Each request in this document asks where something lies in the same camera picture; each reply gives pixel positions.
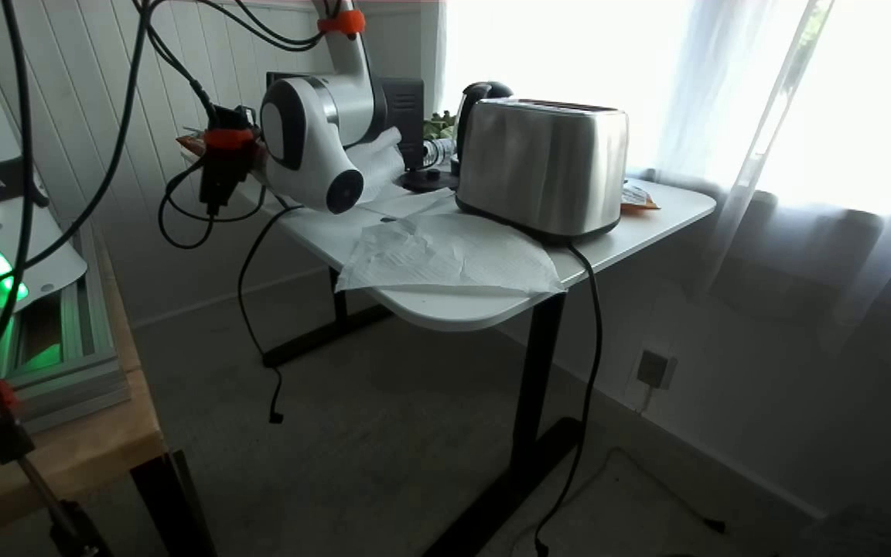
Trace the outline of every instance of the black handle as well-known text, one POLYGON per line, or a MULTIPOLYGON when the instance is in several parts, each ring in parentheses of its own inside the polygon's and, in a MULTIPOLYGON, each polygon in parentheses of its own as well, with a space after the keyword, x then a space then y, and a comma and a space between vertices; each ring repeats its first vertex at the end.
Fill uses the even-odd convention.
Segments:
POLYGON ((469 130, 469 115, 472 106, 484 100, 505 100, 511 97, 511 85, 499 84, 499 81, 472 81, 463 90, 463 106, 459 109, 459 128, 454 128, 454 159, 459 164, 463 162, 463 143, 466 143, 466 130, 469 130))

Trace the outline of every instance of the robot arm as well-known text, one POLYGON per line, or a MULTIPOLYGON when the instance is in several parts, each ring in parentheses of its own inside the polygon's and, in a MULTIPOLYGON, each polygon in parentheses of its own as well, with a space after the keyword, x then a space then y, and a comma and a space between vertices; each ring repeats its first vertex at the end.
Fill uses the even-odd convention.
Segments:
POLYGON ((268 85, 261 106, 263 180, 300 205, 349 211, 366 180, 348 147, 378 128, 378 97, 363 48, 363 12, 336 0, 328 18, 317 0, 335 74, 292 74, 268 85))

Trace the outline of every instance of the black desk frame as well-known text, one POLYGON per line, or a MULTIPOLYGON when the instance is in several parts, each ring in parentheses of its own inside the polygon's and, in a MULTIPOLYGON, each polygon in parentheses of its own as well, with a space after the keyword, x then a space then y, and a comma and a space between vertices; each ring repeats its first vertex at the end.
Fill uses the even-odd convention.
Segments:
MULTIPOLYGON (((427 546, 427 557, 472 557, 534 493, 534 486, 579 446, 581 420, 576 416, 560 416, 539 437, 563 304, 566 295, 558 295, 531 309, 506 471, 488 481, 479 497, 427 546)), ((263 364, 286 364, 388 315, 390 312, 383 306, 349 315, 348 298, 335 295, 335 323, 268 349, 263 364)))
POLYGON ((133 468, 129 475, 169 557, 218 557, 184 453, 164 453, 133 468))

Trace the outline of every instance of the silver toaster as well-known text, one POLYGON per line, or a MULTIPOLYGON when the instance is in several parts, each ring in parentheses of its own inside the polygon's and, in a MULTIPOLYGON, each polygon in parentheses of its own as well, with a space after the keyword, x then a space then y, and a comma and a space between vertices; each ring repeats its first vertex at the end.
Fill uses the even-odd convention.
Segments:
POLYGON ((531 231, 574 240, 621 215, 627 115, 604 106, 479 100, 463 120, 454 200, 531 231))

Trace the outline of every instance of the black cable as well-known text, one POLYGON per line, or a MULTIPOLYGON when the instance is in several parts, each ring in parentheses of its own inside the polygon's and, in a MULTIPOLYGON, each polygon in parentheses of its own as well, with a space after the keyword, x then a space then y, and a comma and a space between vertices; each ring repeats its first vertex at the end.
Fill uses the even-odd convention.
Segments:
MULTIPOLYGON (((194 211, 178 205, 178 199, 169 199, 166 205, 185 219, 201 219, 201 223, 206 219, 206 214, 194 214, 194 211)), ((258 205, 247 214, 218 215, 213 223, 246 223, 246 219, 258 215, 263 211, 263 205, 266 205, 266 184, 261 184, 258 205)))
POLYGON ((218 225, 213 214, 205 215, 205 231, 201 231, 194 240, 180 240, 180 239, 172 239, 169 230, 166 230, 166 215, 164 215, 164 214, 166 214, 166 207, 169 207, 172 193, 178 193, 194 169, 201 169, 201 167, 205 167, 205 159, 198 159, 191 167, 180 169, 180 173, 164 184, 164 195, 161 195, 161 205, 158 205, 158 230, 161 230, 164 240, 172 245, 172 246, 180 246, 180 251, 194 251, 194 246, 201 246, 201 245, 212 239, 213 225, 218 225))
POLYGON ((35 124, 31 124, 31 85, 24 74, 24 47, 22 47, 22 32, 15 22, 14 0, 2 0, 2 14, 5 14, 5 32, 8 32, 8 47, 14 47, 14 72, 15 72, 15 90, 19 90, 19 162, 22 162, 22 223, 19 223, 19 246, 15 246, 15 268, 14 268, 14 283, 5 295, 5 304, 0 309, 0 340, 8 330, 15 299, 22 290, 24 266, 28 266, 28 251, 31 251, 31 231, 35 231, 35 124))
POLYGON ((60 246, 66 246, 66 245, 81 231, 81 225, 97 214, 97 207, 101 205, 101 199, 109 195, 110 180, 116 180, 116 169, 119 169, 121 156, 125 156, 125 144, 128 144, 129 120, 133 120, 140 58, 141 58, 141 44, 146 44, 146 23, 149 23, 153 8, 154 8, 158 2, 149 5, 149 0, 141 0, 141 5, 146 5, 146 8, 140 12, 137 40, 133 40, 133 54, 129 54, 129 77, 128 77, 128 94, 125 94, 125 115, 121 115, 119 135, 116 135, 116 147, 110 147, 110 159, 109 159, 109 167, 104 167, 104 173, 101 173, 101 183, 98 183, 98 187, 97 187, 97 195, 84 205, 84 211, 71 219, 71 225, 69 225, 53 245, 48 245, 41 252, 28 256, 24 266, 14 266, 8 272, 0 272, 0 280, 14 279, 19 268, 28 268, 28 266, 43 263, 43 261, 53 256, 60 246))
POLYGON ((593 362, 592 362, 592 377, 589 377, 589 388, 584 388, 584 395, 581 395, 581 410, 579 410, 581 434, 579 434, 579 446, 576 446, 576 453, 574 453, 574 463, 568 463, 563 493, 560 493, 560 497, 548 506, 548 512, 534 523, 534 553, 539 553, 539 557, 548 557, 548 543, 543 540, 543 529, 545 529, 545 525, 558 518, 558 511, 563 506, 563 500, 566 500, 566 495, 568 495, 568 489, 574 489, 579 461, 581 461, 581 447, 584 447, 589 423, 592 423, 593 388, 598 388, 600 358, 604 358, 604 304, 600 304, 598 272, 593 272, 592 261, 589 261, 576 245, 568 245, 568 252, 581 263, 581 268, 589 272, 589 283, 592 283, 592 304, 593 304, 593 362))
POLYGON ((326 0, 326 14, 328 18, 341 14, 341 0, 326 0))
POLYGON ((263 44, 275 47, 275 48, 286 48, 286 51, 307 51, 312 48, 318 40, 323 40, 323 32, 312 34, 312 38, 304 38, 304 40, 292 40, 292 38, 283 38, 280 40, 273 34, 263 34, 261 28, 241 22, 234 12, 222 8, 221 2, 213 0, 198 0, 201 5, 212 5, 218 8, 221 14, 231 18, 234 23, 241 23, 246 32, 252 32, 254 38, 261 38, 263 44))
MULTIPOLYGON (((584 493, 610 471, 610 461, 614 461, 614 454, 620 454, 620 453, 621 453, 621 447, 617 447, 617 446, 604 453, 598 471, 593 471, 589 478, 581 478, 581 481, 563 497, 563 511, 566 511, 579 495, 584 495, 584 493)), ((517 543, 519 543, 525 536, 531 536, 531 532, 534 532, 534 523, 525 525, 525 529, 519 529, 519 532, 511 538, 506 553, 514 553, 517 543)))
POLYGON ((146 38, 149 44, 154 47, 154 51, 184 77, 190 81, 190 85, 194 90, 205 115, 212 116, 213 115, 213 106, 212 106, 212 97, 205 94, 201 81, 194 81, 194 74, 172 54, 172 48, 164 44, 164 38, 154 32, 153 18, 146 22, 146 38))
POLYGON ((234 0, 234 5, 266 34, 266 38, 275 38, 283 44, 292 44, 292 47, 304 47, 304 48, 312 48, 326 34, 312 34, 312 38, 304 38, 304 40, 292 40, 292 38, 283 38, 280 32, 273 32, 263 18, 258 18, 258 12, 246 2, 246 0, 234 0))
MULTIPOLYGON (((292 214, 292 211, 294 211, 294 207, 283 200, 283 211, 266 219, 266 225, 263 225, 261 235, 254 239, 247 256, 241 261, 241 268, 237 268, 237 279, 234 279, 237 312, 241 312, 241 323, 246 323, 246 328, 247 328, 252 342, 254 342, 258 354, 261 354, 261 362, 263 362, 266 349, 263 349, 263 342, 261 342, 261 336, 258 336, 258 330, 254 330, 254 320, 252 320, 252 312, 247 312, 246 279, 247 279, 247 272, 252 272, 252 263, 254 263, 254 256, 258 256, 266 231, 268 231, 286 214, 292 214)), ((275 381, 273 395, 268 395, 266 420, 268 420, 268 423, 283 423, 286 415, 280 410, 280 398, 283 398, 286 373, 283 373, 283 368, 273 368, 273 372, 275 372, 280 381, 275 381)))

